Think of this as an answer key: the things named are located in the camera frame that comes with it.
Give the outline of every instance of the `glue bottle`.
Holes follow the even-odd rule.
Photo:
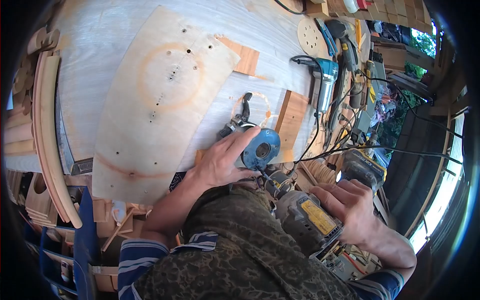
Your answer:
[[[120,226],[127,215],[127,204],[123,201],[112,200],[112,217]]]

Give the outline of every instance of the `plastic bottle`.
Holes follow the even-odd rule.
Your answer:
[[[368,5],[372,5],[372,3],[365,0],[331,0],[328,2],[328,6],[334,12],[355,13],[359,9],[367,9]]]
[[[127,216],[127,204],[123,201],[112,200],[112,217],[120,226],[123,219]]]

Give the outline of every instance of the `wooden workbench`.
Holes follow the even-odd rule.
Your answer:
[[[301,10],[301,1],[283,2]],[[240,113],[239,100],[244,93],[254,92],[250,120],[269,128],[275,127],[286,90],[309,95],[311,73],[307,67],[290,61],[291,57],[304,54],[298,43],[297,25],[306,16],[291,14],[274,0],[206,0],[201,3],[189,0],[66,0],[51,27],[61,32],[56,48],[61,55],[56,97],[60,101],[75,161],[93,157],[100,115],[113,76],[136,33],[158,5],[182,14],[206,32],[260,52],[254,77],[233,72],[226,80],[178,171],[189,169],[196,150],[209,148],[216,141],[216,133],[232,115]],[[319,56],[328,58],[326,52]],[[314,128],[313,113],[313,108],[308,106],[293,153],[281,153],[278,160],[292,161],[301,155]],[[8,157],[7,167],[39,171],[36,162],[35,156]]]

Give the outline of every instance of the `black cable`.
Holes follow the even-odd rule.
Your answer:
[[[450,156],[442,153],[436,153],[436,152],[421,152],[421,151],[409,151],[409,150],[402,150],[402,149],[397,149],[397,148],[392,148],[389,146],[383,146],[383,145],[372,145],[372,146],[361,146],[361,147],[349,147],[349,148],[340,148],[340,149],[335,149],[335,150],[330,150],[328,152],[324,152],[320,155],[317,155],[315,157],[311,158],[306,158],[302,159],[302,161],[308,161],[308,160],[314,160],[318,158],[323,158],[326,156],[329,156],[332,153],[339,152],[339,151],[345,151],[345,150],[350,150],[350,149],[375,149],[375,148],[383,148],[386,150],[392,150],[392,151],[397,151],[397,152],[402,152],[402,153],[408,153],[408,154],[416,154],[416,155],[423,155],[423,156],[435,156],[435,157],[443,157],[445,159],[451,160],[454,163],[457,163],[461,165],[462,163],[454,158],[451,158]]]
[[[297,56],[292,57],[291,60],[296,62],[297,64],[300,64],[299,58],[308,58],[308,59],[313,60],[317,64],[318,68],[320,69],[320,73],[322,74],[322,76],[320,76],[320,86],[322,86],[324,71],[322,70],[322,66],[320,65],[320,63],[315,58],[313,58],[311,56],[308,56],[308,55],[297,55]],[[318,97],[318,99],[317,99],[317,108],[315,110],[315,118],[316,118],[315,123],[317,124],[317,132],[315,133],[315,136],[313,137],[312,141],[310,142],[308,147],[305,149],[303,154],[300,156],[300,158],[297,161],[294,162],[294,167],[291,171],[294,171],[296,169],[297,164],[302,160],[302,158],[305,156],[305,154],[307,154],[308,150],[313,145],[313,143],[315,142],[315,139],[318,136],[318,132],[320,131],[320,121],[318,120],[319,108],[320,108],[320,97]]]
[[[275,0],[276,3],[278,3],[278,5],[280,5],[281,7],[283,7],[284,9],[286,9],[288,12],[291,12],[293,14],[305,14],[307,12],[307,5],[306,5],[306,1],[303,0],[303,10],[301,12],[295,12],[293,10],[291,10],[290,8],[288,8],[287,6],[285,6],[285,4],[283,4],[282,2],[280,2],[280,0]]]
[[[413,115],[414,115],[416,118],[418,118],[418,119],[420,119],[420,120],[423,120],[423,121],[426,121],[426,122],[428,122],[428,123],[432,123],[432,124],[434,124],[434,125],[437,125],[438,127],[441,127],[442,129],[450,132],[450,133],[453,134],[454,136],[463,139],[463,136],[462,136],[462,135],[456,133],[454,130],[446,127],[445,125],[441,124],[440,122],[437,122],[437,121],[431,120],[431,119],[427,119],[427,118],[424,118],[424,117],[421,117],[421,116],[417,115],[417,113],[413,110],[412,106],[410,106],[410,103],[407,101],[407,96],[405,95],[405,93],[404,93],[395,83],[393,83],[393,82],[391,82],[391,81],[389,81],[389,80],[382,79],[382,78],[370,78],[370,77],[368,77],[367,74],[365,74],[362,70],[360,70],[360,72],[363,74],[363,76],[367,77],[367,78],[370,79],[370,80],[383,81],[383,82],[386,82],[386,83],[395,85],[395,86],[397,87],[398,91],[402,94],[402,97],[403,97],[403,99],[405,100],[406,104],[408,105],[408,108],[412,111]]]

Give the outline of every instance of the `plywood sheet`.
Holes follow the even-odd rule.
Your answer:
[[[287,91],[278,116],[275,131],[280,136],[280,150],[293,149],[308,106],[309,98]]]
[[[157,7],[130,44],[105,100],[93,195],[154,204],[240,58],[213,36]]]

